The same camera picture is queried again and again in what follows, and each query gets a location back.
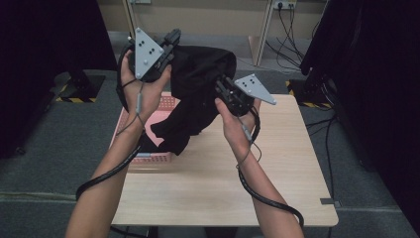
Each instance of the hazard tape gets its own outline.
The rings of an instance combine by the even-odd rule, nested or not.
[[[294,91],[290,86],[290,81],[286,82],[286,87],[290,95],[294,96]],[[330,103],[313,103],[313,102],[297,102],[299,106],[306,106],[306,107],[314,107],[314,108],[323,108],[323,109],[330,109]]]
[[[61,92],[64,92],[67,89],[67,84],[62,88]],[[63,97],[59,96],[55,101],[57,102],[72,102],[72,103],[85,103],[85,102],[95,102],[96,97]]]

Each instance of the wooden table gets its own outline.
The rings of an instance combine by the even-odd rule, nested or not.
[[[290,95],[274,97],[277,105],[261,107],[261,165],[302,213],[305,226],[334,226],[338,216],[333,204],[321,203],[330,194],[296,101]],[[218,116],[171,163],[130,166],[113,224],[258,226],[235,165]]]

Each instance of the black fabric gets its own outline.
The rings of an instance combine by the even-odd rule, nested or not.
[[[420,235],[419,24],[417,1],[331,0],[301,68],[333,79],[349,138]]]
[[[164,139],[158,152],[179,155],[190,136],[198,135],[218,115],[215,81],[222,75],[235,76],[236,57],[229,51],[206,47],[177,46],[173,52],[170,86],[172,96],[180,102],[166,120],[152,125],[152,130]]]
[[[117,64],[95,0],[0,1],[0,27],[0,108],[8,115],[0,158],[10,158],[25,145],[59,73]]]

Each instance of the power outlet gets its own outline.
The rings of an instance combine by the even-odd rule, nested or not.
[[[278,3],[282,3],[281,10],[287,10],[287,9],[296,9],[296,3],[297,1],[289,0],[289,1],[274,1],[274,9],[278,10]]]

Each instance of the cable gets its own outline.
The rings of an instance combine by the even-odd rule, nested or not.
[[[322,129],[324,129],[324,128],[326,128],[327,126],[323,126],[323,127],[321,127],[321,128],[319,128],[318,130],[316,130],[315,132],[312,132],[311,134],[309,134],[309,136],[311,137],[311,136],[313,136],[313,135],[315,135],[315,134],[317,134],[318,132],[320,132]]]
[[[309,129],[309,128],[313,127],[313,126],[316,126],[316,125],[319,125],[319,124],[322,124],[322,123],[329,122],[330,120],[331,119],[325,119],[325,120],[321,120],[321,121],[318,121],[318,122],[306,124],[305,126]]]
[[[281,10],[281,8],[278,7],[278,17],[280,18],[281,25],[283,26],[284,32],[286,33],[286,38],[283,42],[283,45],[284,45],[285,41],[288,40],[290,42],[290,44],[292,45],[292,47],[294,48],[294,52],[296,53],[298,59],[300,61],[302,61],[302,59],[304,58],[304,54],[297,48],[296,43],[294,41],[294,32],[293,32],[293,22],[294,22],[294,13],[295,13],[294,12],[294,7],[293,7],[293,5],[291,5],[291,7],[290,7],[290,15],[289,15],[290,16],[290,26],[289,26],[288,31],[287,31],[287,28],[284,24],[284,21],[283,21],[282,17],[281,17],[280,10]]]
[[[120,235],[131,236],[131,237],[138,237],[138,238],[148,238],[147,236],[144,236],[144,235],[139,235],[139,234],[130,233],[130,232],[126,232],[126,231],[120,230],[120,229],[118,229],[118,228],[116,228],[114,226],[111,226],[110,229],[112,231],[120,234]]]
[[[275,68],[264,67],[264,66],[256,66],[256,65],[253,65],[253,64],[251,64],[251,63],[249,63],[249,62],[246,62],[246,61],[244,61],[243,59],[240,59],[240,58],[237,58],[237,60],[239,60],[239,61],[241,61],[241,62],[243,62],[243,63],[245,63],[245,64],[247,64],[247,65],[249,65],[249,66],[253,66],[253,67],[256,67],[256,68],[261,68],[261,69],[272,70],[272,71],[277,71],[277,72],[280,72],[281,74],[284,74],[284,75],[291,75],[291,74],[294,74],[294,71],[291,71],[291,72],[285,72],[285,71],[281,71],[281,70],[278,70],[278,69],[275,69]]]
[[[315,36],[315,30],[318,30],[318,25],[319,25],[319,21],[315,24],[314,29],[312,29],[312,39],[313,39],[313,38],[314,38],[314,36]]]
[[[256,124],[260,124],[261,123],[261,121],[260,121],[260,116],[259,116],[259,114],[258,114],[258,112],[257,112],[257,109],[255,108],[255,107],[253,107],[251,110],[251,113],[254,115],[254,117],[255,117],[255,120],[256,120]],[[244,175],[242,174],[242,172],[241,172],[241,168],[240,168],[240,165],[247,159],[247,157],[248,157],[248,155],[249,155],[249,153],[250,153],[250,151],[251,151],[251,146],[252,145],[256,145],[255,144],[255,139],[253,139],[253,140],[251,140],[250,141],[250,147],[249,147],[249,149],[248,149],[248,151],[247,151],[247,154],[245,155],[245,157],[237,164],[237,169],[238,169],[238,174],[239,174],[239,179],[240,179],[240,181],[241,181],[241,184],[242,184],[242,186],[244,187],[244,189],[253,197],[253,198],[255,198],[256,200],[258,200],[258,201],[260,201],[260,202],[262,202],[262,203],[264,203],[264,204],[267,204],[267,205],[269,205],[269,206],[272,206],[272,207],[275,207],[275,208],[278,208],[278,209],[281,209],[281,210],[285,210],[285,211],[288,211],[288,212],[290,212],[290,213],[292,213],[292,214],[294,214],[295,216],[297,216],[297,218],[299,219],[299,225],[301,226],[301,227],[303,227],[303,224],[304,224],[304,219],[303,219],[303,216],[302,216],[302,214],[298,211],[298,210],[296,210],[295,208],[293,208],[293,207],[291,207],[291,206],[288,206],[288,205],[286,205],[286,204],[283,204],[283,203],[280,203],[280,202],[277,202],[277,201],[274,201],[274,200],[271,200],[271,199],[268,199],[268,198],[266,198],[266,197],[264,197],[264,196],[262,196],[262,195],[260,195],[260,194],[258,194],[256,191],[254,191],[249,185],[248,185],[248,183],[247,183],[247,181],[245,180],[245,177],[244,177]],[[262,157],[262,155],[263,155],[263,153],[262,153],[262,151],[261,151],[261,149],[260,149],[260,147],[258,147],[257,145],[256,145],[256,147],[259,149],[259,151],[260,151],[260,157],[259,157],[259,159],[258,159],[258,162],[260,161],[260,159],[261,159],[261,157]]]
[[[291,59],[290,57],[288,57],[288,56],[286,56],[285,54],[283,54],[283,53],[281,53],[280,51],[278,51],[278,50],[276,50],[274,47],[272,47],[270,44],[269,44],[269,42],[267,42],[267,41],[265,41],[265,44],[266,45],[268,45],[275,53],[277,53],[277,56],[276,56],[276,61],[277,61],[277,64],[280,66],[280,67],[283,67],[283,68],[287,68],[287,69],[292,69],[292,70],[294,70],[294,71],[299,71],[300,69],[299,69],[299,64],[297,64],[297,62],[295,62],[293,59]],[[280,64],[280,62],[278,61],[278,57],[283,57],[285,60],[287,60],[288,62],[290,62],[291,64],[293,64],[294,66],[296,66],[296,68],[295,67],[288,67],[288,66],[284,66],[284,65],[281,65]]]
[[[291,206],[288,206],[286,204],[283,204],[283,203],[280,203],[280,202],[277,202],[277,201],[273,201],[271,199],[268,199],[264,196],[259,195],[252,188],[250,188],[247,181],[245,180],[244,175],[241,172],[241,169],[238,169],[238,173],[239,173],[239,178],[240,178],[242,186],[253,198],[255,198],[256,200],[258,200],[258,201],[260,201],[264,204],[267,204],[269,206],[272,206],[272,207],[275,207],[275,208],[278,208],[278,209],[281,209],[281,210],[285,210],[285,211],[288,211],[288,212],[294,214],[299,219],[300,227],[303,227],[304,219],[303,219],[302,214],[298,210],[296,210],[295,208],[293,208]]]
[[[103,174],[102,176],[99,176],[97,178],[93,178],[87,182],[85,182],[84,184],[82,184],[76,192],[76,201],[80,198],[80,196],[90,187],[93,187],[94,185],[116,175],[118,172],[120,172],[125,166],[127,166],[132,160],[133,158],[136,156],[137,152],[140,150],[141,145],[138,145],[136,147],[136,149],[123,161],[121,162],[118,166],[116,166],[114,169],[112,169],[111,171]]]
[[[331,121],[328,123],[328,127],[327,127],[327,133],[325,136],[325,150],[327,152],[327,161],[328,161],[328,169],[330,172],[330,180],[331,180],[331,198],[333,198],[334,200],[334,178],[333,178],[333,169],[331,167],[331,157],[330,157],[330,149],[328,147],[328,136],[330,134],[330,128],[331,128],[331,124],[333,123],[333,121],[337,118],[337,114],[334,114],[334,116],[331,118]],[[328,228],[328,237],[331,237],[331,233],[333,232],[333,228],[330,227]]]
[[[129,233],[129,230],[130,230],[130,226],[127,226],[126,227],[126,230],[125,230],[126,234],[124,234],[124,238],[127,238],[127,235]]]

